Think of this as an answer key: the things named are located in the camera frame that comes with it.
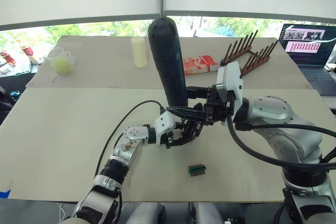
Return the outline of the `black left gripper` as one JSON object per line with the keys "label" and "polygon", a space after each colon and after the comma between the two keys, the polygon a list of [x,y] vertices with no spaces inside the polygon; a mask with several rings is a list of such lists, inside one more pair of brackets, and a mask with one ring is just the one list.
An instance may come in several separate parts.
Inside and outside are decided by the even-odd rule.
{"label": "black left gripper", "polygon": [[196,136],[183,137],[182,130],[192,130],[195,122],[207,122],[207,113],[199,111],[194,108],[185,106],[170,106],[165,108],[168,112],[183,119],[181,125],[174,129],[165,131],[161,138],[160,144],[165,145],[167,149],[172,146],[185,145],[193,140]]}

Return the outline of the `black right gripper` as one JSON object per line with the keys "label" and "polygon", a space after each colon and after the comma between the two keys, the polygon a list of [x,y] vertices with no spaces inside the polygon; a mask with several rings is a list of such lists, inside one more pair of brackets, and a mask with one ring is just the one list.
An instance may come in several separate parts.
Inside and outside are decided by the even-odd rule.
{"label": "black right gripper", "polygon": [[216,122],[226,122],[228,116],[233,116],[235,108],[235,94],[229,91],[224,97],[220,95],[214,87],[186,87],[187,97],[189,99],[206,99],[203,111],[206,113],[203,125],[213,125]]}

